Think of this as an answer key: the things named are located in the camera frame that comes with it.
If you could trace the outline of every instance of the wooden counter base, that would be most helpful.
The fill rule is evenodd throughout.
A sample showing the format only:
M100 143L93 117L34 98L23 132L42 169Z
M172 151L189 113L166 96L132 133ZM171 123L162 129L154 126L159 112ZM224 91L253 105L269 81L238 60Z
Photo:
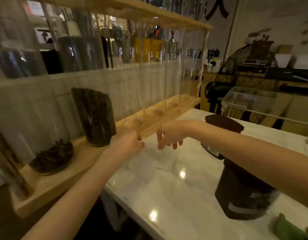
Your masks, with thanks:
M170 105L172 102L177 101L178 97L174 96L167 99L166 102ZM139 111L128 118L116 122L116 127L119 131L124 127L129 127L129 121L136 118L143 118L142 125L136 128L136 130L138 130L141 136L145 138L154 133L162 122L179 117L199 102L200 98L188 96L176 107L167 106L163 115L152 116L151 114L153 114L153 110L162 108L162 103L164 103L164 101L162 101L147 108L145 110L145 116L144 111ZM85 137L77 138L73 141L73 145L75 148L73 161L66 169L59 173L42 176L39 173L34 172L29 165L25 165L20 170L20 173L24 176L25 180L33 187L34 193L28 199L20 201L16 195L11 192L13 209L19 217L27 217L48 202L66 192L94 164L102 152L107 148L107 146L90 146Z

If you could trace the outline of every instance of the black canister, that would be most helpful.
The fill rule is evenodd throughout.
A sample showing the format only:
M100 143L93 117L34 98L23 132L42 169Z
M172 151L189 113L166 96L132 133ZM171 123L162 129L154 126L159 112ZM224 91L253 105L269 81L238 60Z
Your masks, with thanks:
M208 115L205 121L236 133L244 126L235 120L219 114ZM224 169L217 185L215 197L228 218L252 220L263 216L276 200L279 192L259 178L224 157L218 151L203 145L213 156L224 159Z

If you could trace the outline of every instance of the wooden shelf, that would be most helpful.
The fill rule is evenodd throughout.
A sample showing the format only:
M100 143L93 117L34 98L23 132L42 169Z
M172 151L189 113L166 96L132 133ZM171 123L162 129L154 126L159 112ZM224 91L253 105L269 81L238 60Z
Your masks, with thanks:
M167 100L169 102L177 102L178 97L174 96ZM193 96L187 96L186 99L177 107L167 107L166 112L161 116L150 116L150 111L156 108L161 108L164 101L159 102L145 111L145 118L143 124L137 128L142 137L148 137L153 134L159 125L169 119L175 119L181 116L183 113L193 108L200 102L200 98ZM124 126L128 125L127 121L135 118L140 118L144 114L143 111L139 111L128 118L125 118L116 123L118 131ZM42 206L51 202L53 199L61 196L72 185L74 185L80 177L94 164L94 162L100 157L103 151L107 148L90 146L85 137L81 137L73 141L74 145L74 159L72 163L63 171L49 175L42 176L39 173L34 172L29 165L25 165L20 173L24 176L25 180L32 186L34 193L26 200L19 200L16 195L11 192L11 199L13 209L16 214L21 217L27 217L34 211L40 209Z
M147 24L160 25L174 29L212 29L213 26L203 22L168 12L164 9L146 4L139 0L34 0L83 11L111 15Z

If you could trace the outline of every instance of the green object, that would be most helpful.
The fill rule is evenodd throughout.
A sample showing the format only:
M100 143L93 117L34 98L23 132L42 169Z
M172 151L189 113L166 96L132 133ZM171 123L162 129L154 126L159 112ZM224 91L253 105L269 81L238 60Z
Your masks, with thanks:
M274 233L280 240L308 240L308 234L286 220L282 213L278 216Z

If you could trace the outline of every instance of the white marble countertop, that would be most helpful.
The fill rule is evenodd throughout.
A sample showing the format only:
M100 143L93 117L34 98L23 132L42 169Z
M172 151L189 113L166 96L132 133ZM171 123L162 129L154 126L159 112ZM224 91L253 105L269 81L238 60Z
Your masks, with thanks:
M210 114L191 109L178 119L204 121ZM245 127L242 134L308 155L303 136L237 121ZM227 218L214 196L223 161L192 138L177 150L158 150L156 134L144 142L145 149L112 176L106 190L153 238L277 239L269 225L279 213L302 229L308 226L308 208L284 194L259 219Z

